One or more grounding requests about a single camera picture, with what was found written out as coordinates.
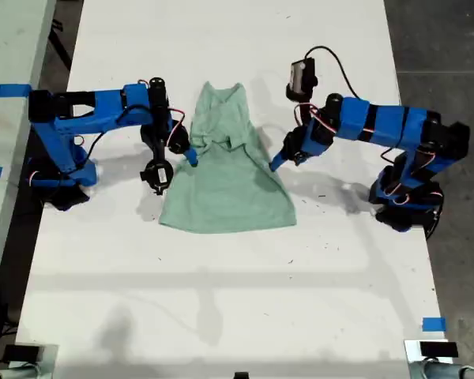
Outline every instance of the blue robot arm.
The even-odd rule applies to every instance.
[[[313,58],[292,64],[286,93],[299,103],[301,122],[285,137],[271,170],[287,160],[299,165],[320,156],[334,137],[378,144],[388,148],[386,152],[402,149],[393,162],[384,157],[386,152],[382,154],[392,165],[372,185],[369,202],[383,205],[376,215],[379,221],[398,231],[423,225],[429,237],[444,201],[441,188],[431,178],[467,155],[469,128],[459,122],[444,126],[439,114],[421,108],[377,106],[339,94],[328,96],[325,106],[317,108],[309,103],[317,83]]]
[[[152,160],[140,173],[161,195],[173,176],[164,149],[183,154],[192,166],[198,163],[181,122],[172,119],[165,82],[154,77],[145,84],[128,84],[120,90],[94,92],[31,91],[29,86],[0,84],[0,97],[27,96],[28,118],[42,141],[47,156],[28,162],[28,181],[44,202],[67,210],[88,200],[79,186],[97,183],[95,164],[89,159],[95,143],[107,132],[125,126],[141,126],[141,139],[152,150]],[[73,116],[73,108],[91,110]],[[74,142],[76,136],[99,133],[86,152]]]

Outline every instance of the gray floor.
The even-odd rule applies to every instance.
[[[472,127],[469,156],[436,177],[446,193],[446,205],[428,245],[448,337],[459,343],[461,361],[474,366],[474,0],[385,3],[402,103],[436,110],[447,124],[458,120]],[[58,0],[56,18],[65,26],[61,38],[69,51],[73,51],[80,14],[81,1]],[[67,79],[65,67],[48,46],[41,88],[64,91]],[[18,201],[17,208],[25,202]],[[38,220],[38,215],[19,217],[13,227],[35,229],[32,225]],[[28,235],[34,245],[36,231]],[[17,249],[11,242],[7,253],[16,259]],[[15,275],[24,283],[28,278],[16,265],[6,263],[3,271],[2,278]],[[18,298],[17,294],[8,297]],[[20,309],[21,301],[16,303]]]

